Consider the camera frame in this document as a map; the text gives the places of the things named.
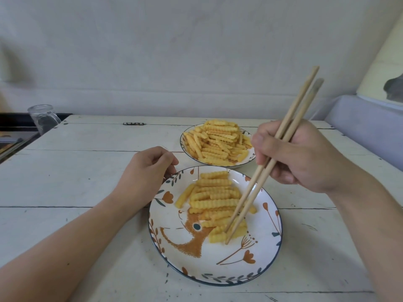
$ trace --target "person's left arm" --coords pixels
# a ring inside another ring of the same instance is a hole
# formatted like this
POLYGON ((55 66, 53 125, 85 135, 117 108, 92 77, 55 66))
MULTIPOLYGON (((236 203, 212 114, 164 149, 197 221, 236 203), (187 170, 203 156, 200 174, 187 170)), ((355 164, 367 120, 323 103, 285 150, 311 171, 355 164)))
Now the person's left arm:
POLYGON ((0 269, 0 301, 63 302, 116 233, 152 200, 178 160, 162 147, 135 154, 98 205, 0 269))

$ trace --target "tabletop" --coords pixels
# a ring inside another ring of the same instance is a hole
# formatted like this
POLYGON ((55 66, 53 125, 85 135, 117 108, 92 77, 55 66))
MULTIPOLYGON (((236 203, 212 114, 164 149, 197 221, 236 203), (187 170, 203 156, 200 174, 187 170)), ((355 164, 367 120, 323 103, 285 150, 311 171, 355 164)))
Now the tabletop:
MULTIPOLYGON (((160 145, 177 169, 199 165, 181 149, 181 133, 205 118, 69 116, 0 165, 0 265, 100 202, 137 151, 160 145), (144 122, 125 126, 124 122, 144 122)), ((266 120, 231 119, 254 133, 266 120)), ((347 158, 403 203, 403 173, 324 121, 313 121, 347 158)), ((237 169, 251 176, 251 162, 237 169)), ((246 284, 217 288, 182 277, 153 246, 147 209, 130 220, 71 298, 78 301, 376 301, 348 231, 324 194, 268 180, 285 234, 279 255, 246 284)))

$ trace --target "decorated plate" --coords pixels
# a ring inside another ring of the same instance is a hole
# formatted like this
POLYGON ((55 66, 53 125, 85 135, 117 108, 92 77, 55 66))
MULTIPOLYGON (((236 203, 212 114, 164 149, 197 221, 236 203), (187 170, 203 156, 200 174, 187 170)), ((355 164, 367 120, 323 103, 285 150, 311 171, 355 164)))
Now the decorated plate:
MULTIPOLYGON (((194 125, 194 126, 192 126, 192 127, 189 127, 187 130, 185 130, 185 131, 182 133, 182 135, 181 135, 181 140, 180 140, 181 147, 182 147, 183 151, 184 151, 189 157, 191 157, 193 160, 195 160, 195 161, 197 161, 197 162, 199 162, 199 163, 203 163, 203 164, 205 164, 205 165, 210 165, 210 164, 206 164, 206 163, 201 162, 201 161, 199 161, 198 159, 195 159, 194 157, 192 157, 192 155, 187 151, 186 146, 184 145, 184 140, 185 140, 184 133, 185 133, 185 132, 189 132, 189 131, 191 131, 191 130, 194 130, 194 128, 197 127, 197 126, 203 126, 203 124, 194 125)), ((251 135, 249 132, 247 132, 245 129, 239 127, 239 130, 240 130, 240 131, 242 132, 242 134, 244 134, 245 136, 247 136, 247 137, 249 137, 249 138, 252 138, 252 135, 251 135)), ((255 159, 255 157, 256 157, 256 155, 255 155, 255 149, 252 147, 252 148, 248 149, 248 155, 246 156, 246 158, 245 158, 242 162, 237 162, 237 163, 235 163, 234 166, 227 166, 227 168, 231 168, 231 169, 238 168, 238 167, 240 167, 240 166, 242 166, 242 165, 245 165, 246 163, 249 163, 250 161, 252 161, 253 159, 255 159)))
POLYGON ((229 172, 229 180, 243 193, 250 178, 233 169, 184 169, 161 186, 151 202, 148 225, 158 252, 180 274, 207 285, 231 286, 255 279, 270 267, 279 253, 283 227, 276 204, 261 189, 254 202, 257 213, 246 215, 247 234, 228 245, 209 243, 212 228, 201 226, 201 214, 189 213, 189 201, 181 209, 174 203, 201 173, 222 170, 229 172))

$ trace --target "person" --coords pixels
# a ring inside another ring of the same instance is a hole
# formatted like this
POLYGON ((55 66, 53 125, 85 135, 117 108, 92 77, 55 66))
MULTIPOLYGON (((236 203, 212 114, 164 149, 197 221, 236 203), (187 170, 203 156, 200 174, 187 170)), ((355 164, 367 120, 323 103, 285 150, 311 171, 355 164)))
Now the person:
MULTIPOLYGON (((403 210, 373 176, 353 164, 308 121, 290 143, 273 136, 279 121, 252 138, 256 162, 275 158, 271 176, 326 193, 345 222, 382 301, 403 297, 403 210)), ((66 301, 120 228, 155 196, 178 160, 162 147, 136 153, 99 204, 0 269, 0 300, 66 301)))

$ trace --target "glass cup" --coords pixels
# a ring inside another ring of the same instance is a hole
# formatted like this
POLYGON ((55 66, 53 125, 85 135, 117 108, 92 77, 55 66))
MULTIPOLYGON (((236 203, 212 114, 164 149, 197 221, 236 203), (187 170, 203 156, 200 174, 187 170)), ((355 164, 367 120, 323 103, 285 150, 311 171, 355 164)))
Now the glass cup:
POLYGON ((41 136, 62 122, 53 112, 52 105, 35 105, 29 107, 28 112, 41 136))

